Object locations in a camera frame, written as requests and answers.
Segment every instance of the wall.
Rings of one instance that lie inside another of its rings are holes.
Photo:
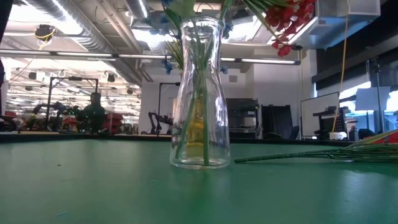
[[[180,75],[178,70],[172,70],[171,75],[166,75],[165,70],[161,68],[148,68],[148,74],[152,77],[154,82],[142,83],[141,94],[141,111],[139,116],[139,132],[150,131],[151,125],[148,117],[148,112],[156,112],[158,110],[159,99],[159,83],[180,82]],[[238,82],[230,83],[229,76],[236,75]],[[225,98],[245,98],[245,74],[241,73],[239,69],[229,69],[228,74],[220,74],[221,84],[224,90]],[[175,85],[162,85],[161,101],[160,101],[160,115],[171,114],[173,110],[173,99],[178,95],[179,87]],[[162,124],[162,132],[166,133],[168,125]]]
[[[302,66],[255,64],[246,75],[246,94],[257,98],[260,105],[290,105],[296,126],[300,124],[300,102],[314,96],[311,77],[316,74],[315,50],[306,52]]]
[[[315,50],[304,53],[302,66],[294,65],[251,65],[247,73],[239,69],[229,69],[227,75],[220,74],[225,98],[257,98],[259,104],[275,106],[290,105],[293,125],[300,123],[300,102],[314,96],[314,86],[311,77],[317,74],[317,55]],[[154,83],[143,83],[141,98],[141,114],[139,130],[150,129],[148,112],[157,111],[159,82],[179,82],[178,70],[171,75],[165,75],[161,68],[148,68],[147,72],[154,79]],[[237,75],[238,82],[230,83],[229,75]],[[161,115],[171,113],[172,100],[178,94],[176,86],[162,90]]]

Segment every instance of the clear glass vase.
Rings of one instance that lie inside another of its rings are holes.
[[[230,162],[226,102],[220,81],[223,24],[212,17],[181,23],[184,73],[174,110],[171,164],[192,169]]]

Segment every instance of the blue flower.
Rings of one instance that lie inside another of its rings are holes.
[[[159,34],[159,30],[153,29],[153,30],[150,30],[149,33],[152,35],[156,35],[156,34]]]
[[[167,35],[170,33],[169,27],[168,26],[164,26],[162,30],[160,30],[159,34],[160,35]]]
[[[169,22],[169,18],[167,18],[166,14],[162,13],[160,15],[160,23],[168,23]]]
[[[229,38],[229,32],[231,32],[232,30],[233,30],[233,25],[231,23],[225,24],[225,28],[224,28],[224,31],[223,31],[223,37],[225,39],[228,39]]]
[[[162,6],[167,7],[173,0],[162,0]]]
[[[225,75],[228,74],[228,67],[226,65],[221,66],[221,72]]]
[[[152,26],[152,20],[150,19],[150,16],[148,16],[147,18],[142,19],[141,22],[147,24],[148,26]]]
[[[166,69],[166,74],[170,75],[173,70],[173,65],[167,60],[163,60],[162,63],[164,64],[164,69]]]

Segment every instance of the green table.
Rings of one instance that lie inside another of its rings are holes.
[[[186,170],[168,142],[0,144],[0,223],[398,223],[398,164]],[[331,148],[232,144],[232,158]]]

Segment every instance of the chair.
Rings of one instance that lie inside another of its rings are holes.
[[[297,136],[299,135],[299,131],[300,131],[300,127],[299,127],[299,126],[294,126],[294,127],[292,128],[292,132],[291,132],[291,134],[290,134],[289,139],[290,139],[290,140],[295,140],[295,139],[297,139]]]

